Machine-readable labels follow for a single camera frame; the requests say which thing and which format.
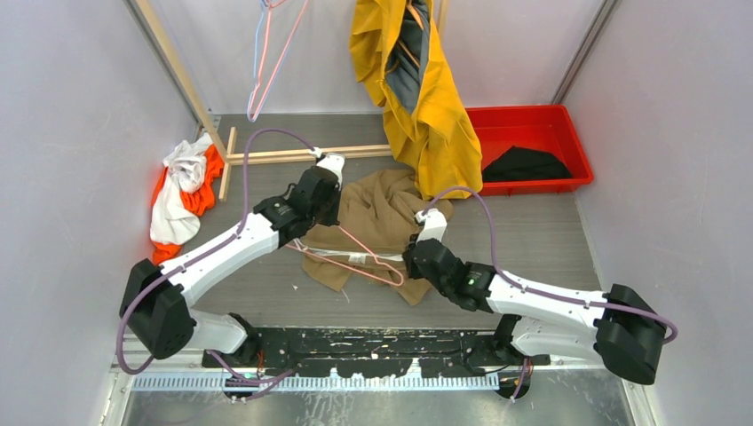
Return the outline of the tan brown garment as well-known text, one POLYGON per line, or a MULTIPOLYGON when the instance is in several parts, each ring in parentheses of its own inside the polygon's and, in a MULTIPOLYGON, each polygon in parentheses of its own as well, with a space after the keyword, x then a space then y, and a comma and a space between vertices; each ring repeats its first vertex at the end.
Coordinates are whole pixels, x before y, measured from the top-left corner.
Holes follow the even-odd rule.
MULTIPOLYGON (((360 276, 374 284, 391 288, 411 306, 419 304, 432 289, 432 284, 427 280, 410 279, 402 259, 402 253, 410 237, 419 232, 415 214, 423 210, 427 203, 416 189, 413 171, 379 170, 345 186, 338 212, 339 224, 385 262, 399 269, 406 281, 403 287, 392 288, 360 276)), ((301 241, 312 249, 325 250, 330 254, 335 251, 363 251, 342 234, 336 225, 317 225, 308 231, 301 241)), ((372 264, 372 259, 365 256, 337 256, 336 260, 372 264)), ((305 255, 302 269, 312 279, 335 291, 342 290, 349 279, 359 275, 305 255)), ((397 280, 394 273, 378 266, 366 266, 365 270, 387 279, 397 280)))

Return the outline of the yellow pleated skirt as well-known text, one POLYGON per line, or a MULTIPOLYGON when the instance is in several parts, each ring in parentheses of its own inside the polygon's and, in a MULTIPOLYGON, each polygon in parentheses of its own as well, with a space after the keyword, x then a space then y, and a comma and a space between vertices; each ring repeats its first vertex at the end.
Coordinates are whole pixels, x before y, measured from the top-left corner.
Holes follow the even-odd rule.
POLYGON ((424 34, 420 68, 398 45, 407 1, 358 1, 349 52, 357 82, 382 113, 393 158, 416 173, 425 199, 462 199, 480 191, 480 140, 442 50, 431 1, 413 1, 424 34))

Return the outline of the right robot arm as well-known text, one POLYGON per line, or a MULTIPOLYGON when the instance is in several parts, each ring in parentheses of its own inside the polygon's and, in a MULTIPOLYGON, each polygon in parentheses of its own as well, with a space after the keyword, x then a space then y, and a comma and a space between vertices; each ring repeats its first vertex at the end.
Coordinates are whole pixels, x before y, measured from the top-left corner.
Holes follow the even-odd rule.
POLYGON ((667 320, 633 288, 609 291, 560 288, 464 262, 436 239, 412 242, 403 253, 408 275, 425 279, 451 303, 501 315, 495 357, 557 355, 600 362, 624 380, 652 385, 662 348, 673 334, 667 320))

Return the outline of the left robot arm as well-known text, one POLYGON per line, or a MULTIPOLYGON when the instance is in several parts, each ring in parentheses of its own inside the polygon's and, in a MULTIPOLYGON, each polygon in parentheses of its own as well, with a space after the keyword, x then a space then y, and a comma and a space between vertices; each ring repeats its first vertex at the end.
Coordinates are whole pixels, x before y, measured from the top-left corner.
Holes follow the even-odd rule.
POLYGON ((237 314, 200 312, 198 300, 247 263, 303 237, 315 225, 335 225, 345 158, 327 154, 285 196, 262 200, 234 227, 163 265, 131 267, 119 314, 153 359, 184 349, 225 353, 239 367, 258 357, 254 328, 237 314))

